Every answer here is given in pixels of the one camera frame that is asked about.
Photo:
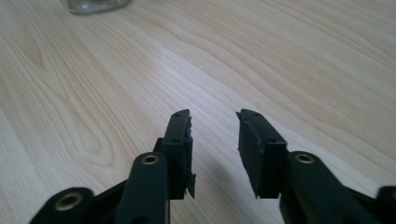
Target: glass bottom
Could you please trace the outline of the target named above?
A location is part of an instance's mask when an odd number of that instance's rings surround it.
[[[61,0],[62,5],[75,14],[89,14],[123,7],[130,0]]]

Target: black plastic part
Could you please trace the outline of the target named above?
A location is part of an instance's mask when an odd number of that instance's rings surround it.
[[[251,187],[261,198],[277,198],[283,185],[282,167],[288,155],[287,142],[261,114],[243,109],[239,153]]]
[[[300,206],[300,203],[287,181],[282,190],[279,207],[286,224],[305,224],[308,222],[303,208]]]
[[[71,188],[52,196],[35,215],[31,224],[85,223],[86,213],[93,203],[90,189]]]
[[[94,198],[94,203],[87,214],[86,223],[111,224],[114,223],[118,206],[124,192],[127,180],[108,189]]]
[[[286,177],[308,223],[376,223],[317,156],[291,152]]]
[[[347,188],[353,197],[358,201],[358,203],[366,210],[368,213],[373,214],[375,211],[375,199],[371,198],[365,194],[362,194],[354,189]]]
[[[396,187],[383,187],[375,199],[375,217],[381,223],[396,223]]]
[[[149,152],[134,160],[115,224],[169,223],[167,159]]]
[[[154,151],[163,153],[168,159],[169,199],[184,199],[186,189],[194,198],[195,177],[191,172],[192,137],[190,110],[173,114],[163,139],[157,141]]]

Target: wood grain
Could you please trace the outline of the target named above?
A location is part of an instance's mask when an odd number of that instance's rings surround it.
[[[0,1],[0,223],[121,182],[184,108],[196,199],[172,202],[172,223],[282,222],[236,150],[241,108],[375,196],[396,184],[395,86],[392,0],[134,0],[88,16]]]

